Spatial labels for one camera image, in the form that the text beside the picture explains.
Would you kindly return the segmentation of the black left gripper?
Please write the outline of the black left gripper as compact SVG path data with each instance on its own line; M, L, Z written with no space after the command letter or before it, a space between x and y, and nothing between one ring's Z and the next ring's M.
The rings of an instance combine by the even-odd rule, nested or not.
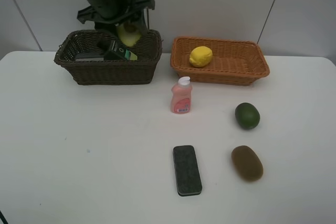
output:
M144 10L155 9L155 0L89 0L90 6L78 11L81 23L95 22L94 28L118 37L115 24L136 23L141 35L148 33Z

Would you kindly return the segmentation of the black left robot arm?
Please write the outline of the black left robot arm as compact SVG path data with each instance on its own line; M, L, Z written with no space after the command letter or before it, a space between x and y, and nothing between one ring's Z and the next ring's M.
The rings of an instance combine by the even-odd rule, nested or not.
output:
M96 30L117 35L117 27L132 26L141 35L148 32L144 10L155 9L155 0L86 0L89 6L79 10L77 19L93 22Z

